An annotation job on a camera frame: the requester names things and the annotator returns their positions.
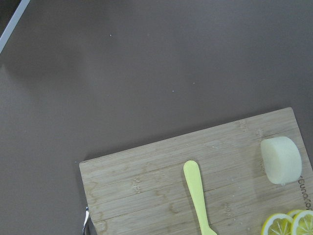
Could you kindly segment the white steamed bun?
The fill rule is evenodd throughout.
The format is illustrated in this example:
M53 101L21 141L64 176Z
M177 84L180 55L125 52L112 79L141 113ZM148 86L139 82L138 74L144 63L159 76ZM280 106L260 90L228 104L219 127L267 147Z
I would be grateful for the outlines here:
M296 144L288 137L262 140L261 156L268 180L276 185L285 185L299 179L302 160Z

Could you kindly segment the yellow plastic knife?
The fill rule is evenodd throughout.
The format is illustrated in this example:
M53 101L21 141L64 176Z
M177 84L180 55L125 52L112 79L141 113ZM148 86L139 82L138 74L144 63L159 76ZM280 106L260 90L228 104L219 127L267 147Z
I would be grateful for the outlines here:
M197 162L193 160L185 162L183 172L196 211L201 234L216 235L217 233L210 227L208 222L201 173Z

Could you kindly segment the lemon slice back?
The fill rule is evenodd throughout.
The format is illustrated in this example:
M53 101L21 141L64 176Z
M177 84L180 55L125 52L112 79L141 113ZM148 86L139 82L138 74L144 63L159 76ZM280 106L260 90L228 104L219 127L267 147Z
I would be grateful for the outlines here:
M312 235L313 234L313 211L292 210L287 213L292 218L288 235Z

